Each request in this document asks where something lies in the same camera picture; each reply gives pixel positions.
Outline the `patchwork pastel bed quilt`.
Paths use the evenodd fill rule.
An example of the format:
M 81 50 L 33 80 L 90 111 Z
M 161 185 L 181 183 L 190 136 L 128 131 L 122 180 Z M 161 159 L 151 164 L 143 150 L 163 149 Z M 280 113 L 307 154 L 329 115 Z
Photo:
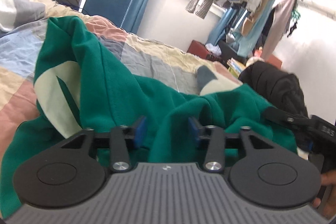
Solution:
M 1 0 L 1 152 L 18 126 L 38 116 L 33 89 L 35 63 L 50 17 L 79 16 L 131 73 L 150 77 L 186 94 L 208 94 L 240 86 L 219 62 L 140 38 L 102 16 L 79 15 L 52 0 Z

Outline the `light blue hanging curtain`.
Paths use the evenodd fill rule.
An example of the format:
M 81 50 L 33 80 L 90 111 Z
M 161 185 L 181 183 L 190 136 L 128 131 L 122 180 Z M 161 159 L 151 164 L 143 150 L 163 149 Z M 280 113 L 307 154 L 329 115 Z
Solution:
M 256 19 L 254 19 L 252 15 L 244 18 L 235 38 L 235 42 L 238 43 L 239 46 L 237 50 L 239 56 L 247 57 L 254 49 L 273 8 L 274 1 L 275 0 L 267 0 L 264 9 L 262 9 L 260 14 L 257 15 L 257 12 L 253 14 L 256 15 Z M 224 35 L 227 34 L 225 28 L 228 27 L 228 23 L 234 17 L 234 13 L 235 9 L 233 8 L 229 8 L 224 12 L 219 22 L 210 32 L 206 42 L 207 44 L 215 46 L 222 38 L 224 38 Z

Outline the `red suitcase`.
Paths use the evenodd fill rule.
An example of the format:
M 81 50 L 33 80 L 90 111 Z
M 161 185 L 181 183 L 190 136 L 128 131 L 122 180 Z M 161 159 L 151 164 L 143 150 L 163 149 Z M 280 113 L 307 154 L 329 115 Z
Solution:
M 199 41 L 193 40 L 187 50 L 187 53 L 200 57 L 201 59 L 209 61 L 218 61 L 219 58 L 207 50 L 204 44 Z

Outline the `green sweatshirt with cream letters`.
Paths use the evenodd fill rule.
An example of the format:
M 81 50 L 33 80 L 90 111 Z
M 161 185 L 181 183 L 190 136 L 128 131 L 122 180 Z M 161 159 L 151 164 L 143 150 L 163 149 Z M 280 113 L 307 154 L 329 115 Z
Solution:
M 13 187 L 15 170 L 26 160 L 84 128 L 108 132 L 140 117 L 148 122 L 141 148 L 132 162 L 200 162 L 187 132 L 190 117 L 229 133 L 250 126 L 291 152 L 291 131 L 262 118 L 268 102 L 247 85 L 204 96 L 180 93 L 164 83 L 134 75 L 76 16 L 49 18 L 35 67 L 39 116 L 23 122 L 1 166 L 1 213 L 21 207 Z

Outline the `black puffer jacket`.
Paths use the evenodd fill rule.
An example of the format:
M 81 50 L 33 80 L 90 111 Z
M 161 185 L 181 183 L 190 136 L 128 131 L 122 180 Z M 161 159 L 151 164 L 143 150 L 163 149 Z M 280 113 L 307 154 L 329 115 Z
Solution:
M 308 116 L 299 79 L 293 73 L 257 61 L 240 73 L 239 80 L 249 85 L 276 108 L 290 114 Z

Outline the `beige pink hanging coat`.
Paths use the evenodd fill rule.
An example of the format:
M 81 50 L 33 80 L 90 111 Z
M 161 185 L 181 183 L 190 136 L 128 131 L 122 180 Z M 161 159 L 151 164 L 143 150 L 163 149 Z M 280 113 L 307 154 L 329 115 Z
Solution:
M 261 58 L 267 61 L 274 52 L 278 42 L 285 34 L 286 27 L 290 21 L 291 11 L 297 0 L 276 0 L 273 5 L 273 23 L 269 29 L 264 47 L 262 48 Z

